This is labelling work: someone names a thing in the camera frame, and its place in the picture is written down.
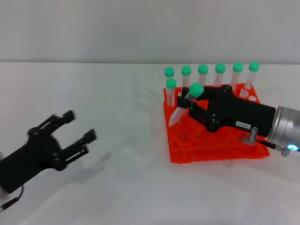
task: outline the clear test tube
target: clear test tube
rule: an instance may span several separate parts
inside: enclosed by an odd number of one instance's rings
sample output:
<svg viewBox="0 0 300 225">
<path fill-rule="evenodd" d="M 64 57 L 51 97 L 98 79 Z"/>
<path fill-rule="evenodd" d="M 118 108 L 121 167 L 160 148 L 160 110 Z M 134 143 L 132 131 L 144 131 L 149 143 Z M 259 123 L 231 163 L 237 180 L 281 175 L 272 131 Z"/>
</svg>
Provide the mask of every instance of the clear test tube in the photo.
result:
<svg viewBox="0 0 300 225">
<path fill-rule="evenodd" d="M 216 65 L 216 77 L 214 81 L 214 86 L 220 87 L 222 85 L 223 73 L 226 70 L 225 64 L 219 63 Z"/>
<path fill-rule="evenodd" d="M 234 63 L 232 67 L 233 72 L 232 72 L 230 85 L 232 86 L 233 90 L 236 89 L 236 86 L 239 82 L 240 73 L 243 71 L 243 67 L 244 67 L 243 64 L 240 62 Z"/>
<path fill-rule="evenodd" d="M 189 87 L 189 76 L 192 73 L 192 68 L 190 66 L 183 66 L 181 68 L 182 74 L 182 87 Z"/>
<path fill-rule="evenodd" d="M 176 80 L 172 78 L 168 79 L 166 82 L 167 106 L 174 106 L 175 88 L 176 88 Z"/>
<path fill-rule="evenodd" d="M 188 94 L 184 97 L 188 100 L 193 100 L 198 98 L 204 92 L 203 85 L 200 83 L 193 83 L 189 89 Z M 172 116 L 169 120 L 169 126 L 172 126 L 180 121 L 183 117 L 184 113 L 187 109 L 177 107 L 176 110 L 173 112 Z"/>
<path fill-rule="evenodd" d="M 175 71 L 172 67 L 167 67 L 165 69 L 165 81 L 167 81 L 170 78 L 173 78 L 174 73 L 175 73 Z"/>
<path fill-rule="evenodd" d="M 202 84 L 203 86 L 205 85 L 206 82 L 207 73 L 208 73 L 208 66 L 205 64 L 201 64 L 198 67 L 198 74 L 199 74 L 198 83 Z"/>
<path fill-rule="evenodd" d="M 251 62 L 249 64 L 249 72 L 248 72 L 248 77 L 245 83 L 245 89 L 250 90 L 252 88 L 254 79 L 256 77 L 256 73 L 259 70 L 259 63 L 258 62 Z"/>
</svg>

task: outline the green test tube cap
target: green test tube cap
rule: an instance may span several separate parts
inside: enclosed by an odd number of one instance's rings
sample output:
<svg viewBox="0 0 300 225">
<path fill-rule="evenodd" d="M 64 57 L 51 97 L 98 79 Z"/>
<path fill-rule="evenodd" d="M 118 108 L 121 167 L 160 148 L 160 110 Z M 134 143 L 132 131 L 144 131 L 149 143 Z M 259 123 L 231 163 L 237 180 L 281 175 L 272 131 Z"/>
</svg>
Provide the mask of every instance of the green test tube cap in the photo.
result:
<svg viewBox="0 0 300 225">
<path fill-rule="evenodd" d="M 174 69 L 172 68 L 172 67 L 167 67 L 166 69 L 165 69 L 165 76 L 166 77 L 172 77 L 172 76 L 174 76 Z"/>
<path fill-rule="evenodd" d="M 198 67 L 198 73 L 200 74 L 207 74 L 208 72 L 208 66 L 205 65 L 205 64 L 201 64 L 199 67 Z"/>
<path fill-rule="evenodd" d="M 191 87 L 189 88 L 189 93 L 194 97 L 199 97 L 204 92 L 204 87 L 200 83 L 192 83 Z"/>
<path fill-rule="evenodd" d="M 219 63 L 219 64 L 216 65 L 215 71 L 216 71 L 218 74 L 224 73 L 225 70 L 226 70 L 225 64 Z"/>
<path fill-rule="evenodd" d="M 189 76 L 192 73 L 192 68 L 190 66 L 183 66 L 181 68 L 181 74 L 184 76 Z"/>
<path fill-rule="evenodd" d="M 236 63 L 234 63 L 232 70 L 236 73 L 240 73 L 243 71 L 243 68 L 244 68 L 244 65 L 242 63 L 236 62 Z"/>
<path fill-rule="evenodd" d="M 259 62 L 251 62 L 249 64 L 249 70 L 251 70 L 252 72 L 257 72 L 259 70 Z"/>
<path fill-rule="evenodd" d="M 176 88 L 176 80 L 173 79 L 173 78 L 168 79 L 167 83 L 166 83 L 166 87 L 168 89 L 174 89 L 174 88 Z"/>
</svg>

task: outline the white tabletop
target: white tabletop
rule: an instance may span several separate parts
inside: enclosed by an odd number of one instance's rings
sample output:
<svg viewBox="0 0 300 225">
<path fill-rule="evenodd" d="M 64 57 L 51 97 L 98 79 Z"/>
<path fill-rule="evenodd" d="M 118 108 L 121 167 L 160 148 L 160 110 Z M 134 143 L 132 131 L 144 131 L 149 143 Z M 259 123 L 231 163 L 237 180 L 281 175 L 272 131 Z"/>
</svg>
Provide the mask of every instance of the white tabletop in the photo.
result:
<svg viewBox="0 0 300 225">
<path fill-rule="evenodd" d="M 66 170 L 48 170 L 28 182 L 23 198 L 0 214 L 0 224 L 298 225 L 300 153 L 170 163 L 162 108 L 166 66 L 0 63 L 5 155 L 26 142 L 29 128 L 69 109 L 77 119 L 55 133 L 63 147 L 91 128 L 98 135 L 90 153 Z M 172 66 L 181 83 L 182 65 Z M 254 87 L 264 104 L 300 109 L 299 84 L 300 66 L 261 65 Z"/>
</svg>

